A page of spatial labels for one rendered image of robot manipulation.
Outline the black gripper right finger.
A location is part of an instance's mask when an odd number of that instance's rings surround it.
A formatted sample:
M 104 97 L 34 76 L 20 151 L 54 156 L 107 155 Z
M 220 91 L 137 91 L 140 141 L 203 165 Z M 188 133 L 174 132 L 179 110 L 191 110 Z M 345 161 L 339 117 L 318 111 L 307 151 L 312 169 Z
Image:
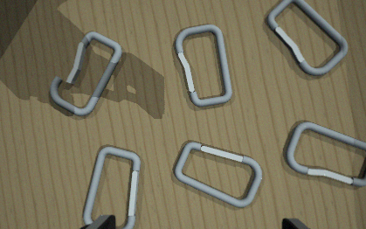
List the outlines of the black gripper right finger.
M 283 219 L 282 229 L 310 229 L 305 226 L 299 219 Z

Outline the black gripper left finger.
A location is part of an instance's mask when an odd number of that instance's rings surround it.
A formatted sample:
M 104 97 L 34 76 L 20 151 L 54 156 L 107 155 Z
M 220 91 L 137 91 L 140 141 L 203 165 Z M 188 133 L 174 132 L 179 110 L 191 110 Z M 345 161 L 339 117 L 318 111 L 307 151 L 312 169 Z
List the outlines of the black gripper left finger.
M 114 215 L 100 215 L 91 225 L 86 225 L 80 229 L 115 229 Z

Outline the grey carabiner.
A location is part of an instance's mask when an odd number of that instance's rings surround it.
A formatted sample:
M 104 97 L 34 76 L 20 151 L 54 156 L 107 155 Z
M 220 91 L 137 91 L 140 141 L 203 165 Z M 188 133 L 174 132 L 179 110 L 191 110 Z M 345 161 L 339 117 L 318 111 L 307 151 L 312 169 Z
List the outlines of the grey carabiner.
M 313 68 L 302 57 L 298 46 L 290 39 L 285 32 L 275 22 L 275 18 L 290 4 L 295 3 L 303 10 L 316 24 L 318 24 L 338 45 L 339 52 L 323 67 Z M 267 16 L 267 24 L 274 31 L 274 34 L 291 51 L 296 63 L 303 72 L 312 76 L 321 76 L 328 73 L 336 66 L 347 54 L 348 43 L 345 38 L 338 33 L 325 19 L 323 19 L 310 5 L 304 0 L 283 0 Z M 303 62 L 302 62 L 303 61 Z
M 192 80 L 192 76 L 191 76 L 191 71 L 190 71 L 190 66 L 189 66 L 186 58 L 183 55 L 183 53 L 184 53 L 183 41 L 186 37 L 188 37 L 190 35 L 195 35 L 195 34 L 205 33 L 205 32 L 212 32 L 212 33 L 214 33 L 214 35 L 216 37 L 217 47 L 218 47 L 218 57 L 219 57 L 221 73 L 222 73 L 222 78 L 223 78 L 223 83 L 224 83 L 224 95 L 219 96 L 219 97 L 200 100 L 200 99 L 198 99 L 197 92 L 195 92 L 195 88 L 194 88 L 194 84 L 193 84 L 193 80 Z M 232 96 L 231 79 L 230 79 L 229 68 L 228 68 L 228 63 L 227 63 L 227 58 L 226 58 L 225 47 L 224 47 L 224 37 L 223 37 L 223 33 L 221 32 L 221 30 L 218 27 L 216 27 L 213 24 L 206 24 L 206 25 L 200 25 L 200 26 L 196 26 L 196 27 L 187 28 L 178 34 L 178 36 L 176 38 L 176 42 L 175 42 L 175 48 L 176 48 L 176 54 L 178 55 L 179 59 L 181 60 L 181 62 L 183 64 L 183 67 L 185 69 L 186 78 L 187 78 L 187 82 L 188 82 L 188 86 L 189 86 L 189 90 L 190 90 L 190 98 L 194 105 L 196 105 L 197 107 L 207 107 L 207 106 L 212 106 L 212 105 L 217 105 L 217 104 L 223 104 L 223 103 L 226 103 L 227 101 L 229 101 L 229 99 Z
M 175 167 L 176 178 L 180 182 L 187 184 L 195 189 L 198 189 L 206 194 L 209 194 L 209 195 L 213 196 L 214 198 L 220 199 L 220 200 L 226 202 L 227 204 L 230 204 L 230 205 L 233 205 L 233 206 L 239 207 L 239 208 L 248 206 L 253 201 L 255 194 L 259 188 L 261 179 L 262 179 L 262 170 L 261 170 L 259 164 L 254 159 L 252 159 L 248 156 L 239 156 L 239 155 L 232 154 L 232 153 L 229 153 L 226 151 L 222 151 L 220 149 L 213 149 L 213 148 L 207 147 L 207 146 L 201 147 L 201 145 L 202 144 L 198 143 L 198 142 L 189 142 L 183 147 L 183 151 L 182 151 L 182 153 L 177 161 L 176 167 Z M 254 178 L 252 180 L 252 184 L 251 184 L 245 198 L 236 199 L 221 191 L 211 188 L 210 186 L 208 186 L 206 184 L 200 183 L 193 178 L 185 176 L 182 173 L 182 169 L 183 169 L 183 166 L 192 149 L 198 150 L 198 151 L 200 151 L 200 149 L 201 149 L 204 152 L 208 152 L 208 153 L 211 153 L 211 154 L 214 154 L 217 156 L 223 156 L 226 158 L 230 158 L 232 160 L 236 160 L 236 161 L 239 161 L 241 163 L 251 166 L 254 171 Z
M 309 121 L 302 122 L 299 125 L 297 125 L 295 127 L 295 129 L 293 130 L 292 136 L 290 138 L 290 141 L 287 145 L 287 150 L 286 150 L 287 163 L 293 170 L 295 170 L 296 172 L 299 172 L 301 174 L 332 177 L 334 179 L 343 181 L 345 183 L 348 183 L 350 185 L 354 185 L 357 187 L 366 186 L 366 168 L 365 168 L 365 171 L 363 172 L 362 178 L 359 179 L 359 178 L 355 178 L 355 177 L 352 177 L 352 178 L 345 177 L 345 176 L 342 176 L 342 175 L 339 175 L 339 174 L 336 174 L 334 172 L 324 170 L 324 169 L 309 169 L 307 166 L 302 166 L 302 165 L 299 165 L 298 163 L 296 163 L 296 161 L 294 160 L 293 153 L 294 153 L 296 145 L 300 139 L 300 134 L 302 133 L 302 131 L 304 131 L 306 129 L 312 130 L 321 135 L 325 135 L 325 136 L 333 138 L 337 141 L 347 143 L 348 145 L 351 145 L 358 149 L 362 149 L 362 150 L 366 151 L 366 142 L 357 140 L 353 137 L 341 134 L 332 129 L 325 128 L 323 126 L 320 126 L 318 124 L 315 124 L 315 123 L 312 123 Z
M 76 54 L 74 65 L 73 65 L 73 69 L 72 69 L 71 73 L 69 74 L 66 82 L 75 84 L 75 81 L 78 78 L 82 65 L 83 65 L 83 60 L 84 60 L 85 53 L 86 53 L 86 45 L 89 45 L 89 43 L 93 39 L 101 42 L 103 45 L 106 45 L 106 46 L 114 49 L 114 55 L 111 58 L 109 64 L 107 65 L 107 68 L 106 68 L 105 72 L 103 73 L 103 75 L 102 75 L 97 87 L 95 88 L 91 99 L 87 103 L 86 107 L 77 108 L 73 104 L 71 104 L 67 101 L 64 101 L 63 99 L 61 99 L 59 97 L 58 88 L 59 88 L 60 83 L 62 82 L 62 79 L 59 76 L 56 76 L 53 79 L 51 86 L 50 86 L 50 95 L 51 95 L 52 100 L 58 106 L 62 107 L 63 109 L 65 109 L 77 116 L 89 115 L 93 111 L 93 109 L 95 108 L 103 90 L 105 89 L 105 87 L 106 87 L 112 73 L 114 72 L 114 69 L 116 68 L 116 66 L 121 58 L 121 55 L 122 55 L 121 46 L 117 42 L 99 34 L 98 32 L 95 32 L 95 31 L 88 32 L 87 35 L 79 43 L 78 51 Z
M 105 162 L 106 155 L 119 156 L 133 161 L 133 173 L 132 173 L 132 183 L 129 201 L 129 211 L 128 211 L 128 222 L 121 229 L 133 229 L 135 226 L 135 212 L 136 212 L 136 202 L 137 202 L 137 192 L 139 183 L 139 170 L 141 169 L 141 159 L 134 152 L 127 151 L 124 149 L 117 149 L 114 147 L 105 147 L 100 150 L 97 161 L 95 164 L 93 178 L 88 192 L 86 206 L 83 214 L 83 220 L 85 225 L 92 224 L 92 211 L 93 205 L 96 198 L 96 193 L 98 190 L 100 176 Z

